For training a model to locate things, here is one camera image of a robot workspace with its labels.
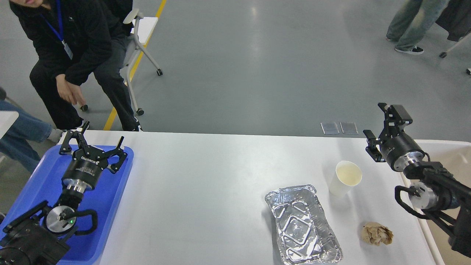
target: crumpled paper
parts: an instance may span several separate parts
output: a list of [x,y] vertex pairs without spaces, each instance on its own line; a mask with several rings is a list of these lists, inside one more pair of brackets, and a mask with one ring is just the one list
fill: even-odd
[[381,242],[385,245],[392,243],[394,235],[386,227],[376,222],[367,222],[361,230],[361,239],[368,244],[379,246]]

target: hand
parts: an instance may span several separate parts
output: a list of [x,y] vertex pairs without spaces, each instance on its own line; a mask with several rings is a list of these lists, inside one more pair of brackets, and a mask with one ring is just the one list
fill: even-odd
[[67,85],[69,86],[70,91],[72,92],[72,96],[75,100],[75,104],[79,103],[80,106],[86,105],[87,102],[85,98],[82,95],[82,89],[78,85],[74,85],[72,83],[67,82]]
[[57,92],[59,96],[73,105],[79,103],[81,106],[87,104],[82,95],[80,86],[69,83],[65,80],[65,75],[61,74],[56,76]]
[[59,93],[59,96],[72,104],[77,104],[77,101],[74,99],[72,92],[70,91],[69,85],[67,84],[67,81],[65,80],[65,74],[61,74],[56,76],[56,86],[57,86],[57,92]]

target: sneaker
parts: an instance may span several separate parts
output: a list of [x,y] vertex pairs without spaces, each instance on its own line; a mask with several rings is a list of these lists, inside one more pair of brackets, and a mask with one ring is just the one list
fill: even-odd
[[80,126],[76,127],[75,129],[71,129],[72,131],[80,131],[83,132],[85,130],[88,130],[90,128],[90,122],[87,122],[86,120],[81,118],[81,124]]
[[136,117],[134,117],[134,119],[136,120],[137,125],[136,125],[136,128],[134,128],[134,130],[132,130],[131,132],[143,132],[141,123],[138,121]]
[[417,46],[415,46],[412,50],[398,50],[397,48],[394,48],[394,49],[398,52],[403,52],[403,53],[412,54],[412,55],[423,54],[423,49]]
[[61,140],[64,132],[66,132],[66,130],[52,128],[51,133],[48,136],[48,140],[57,144]]

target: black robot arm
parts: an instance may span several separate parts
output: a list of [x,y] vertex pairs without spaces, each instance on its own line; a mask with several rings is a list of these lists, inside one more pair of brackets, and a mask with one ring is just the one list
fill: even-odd
[[[440,162],[431,162],[430,156],[404,132],[412,119],[401,105],[378,106],[384,112],[384,129],[378,138],[370,130],[363,131],[367,153],[375,162],[387,162],[392,170],[403,172],[407,179],[418,180],[409,188],[397,186],[396,201],[410,214],[432,220],[449,235],[452,250],[471,257],[471,189],[457,181]],[[423,214],[402,201],[401,191],[409,194],[412,205]],[[456,219],[443,212],[457,207],[460,211]]]
[[[78,210],[87,190],[94,190],[101,173],[107,168],[116,173],[123,165],[127,153],[120,138],[115,149],[103,151],[88,145],[85,131],[67,131],[60,155],[72,155],[69,167],[62,177],[62,194],[53,207],[43,201],[5,226],[6,236],[0,241],[0,265],[55,265],[70,247],[65,243],[71,236],[86,235],[96,230],[98,214],[93,209]],[[78,149],[72,153],[69,145],[76,139]],[[108,159],[118,156],[118,162]],[[78,230],[77,218],[90,216],[92,226]]]

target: white paper cup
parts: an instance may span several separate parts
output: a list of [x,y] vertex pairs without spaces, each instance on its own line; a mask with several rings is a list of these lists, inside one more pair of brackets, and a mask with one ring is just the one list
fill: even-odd
[[329,191],[337,197],[343,197],[361,181],[360,168],[350,161],[340,161],[335,167],[335,176],[330,182]]

